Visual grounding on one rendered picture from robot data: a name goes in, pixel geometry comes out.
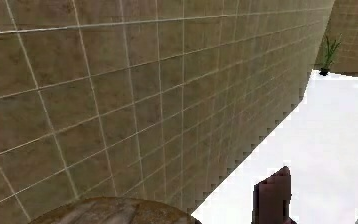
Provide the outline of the dark brown rounded block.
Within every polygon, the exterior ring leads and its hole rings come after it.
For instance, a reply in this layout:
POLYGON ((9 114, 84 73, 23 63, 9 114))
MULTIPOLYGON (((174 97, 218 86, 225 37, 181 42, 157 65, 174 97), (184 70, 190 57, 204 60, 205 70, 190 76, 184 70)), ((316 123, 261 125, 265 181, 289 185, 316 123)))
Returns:
POLYGON ((251 224, 297 224, 290 217, 291 173, 287 166, 254 185, 251 224))

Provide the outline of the green house plant black pot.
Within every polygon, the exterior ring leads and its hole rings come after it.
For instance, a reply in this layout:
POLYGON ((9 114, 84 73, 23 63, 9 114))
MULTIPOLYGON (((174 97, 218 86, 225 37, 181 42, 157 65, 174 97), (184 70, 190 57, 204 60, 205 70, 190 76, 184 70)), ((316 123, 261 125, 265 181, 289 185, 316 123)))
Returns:
POLYGON ((341 45, 341 38, 330 40, 328 35, 325 35, 324 38, 325 50, 319 71, 321 76, 327 76, 330 72, 330 66, 334 63, 335 54, 341 45))

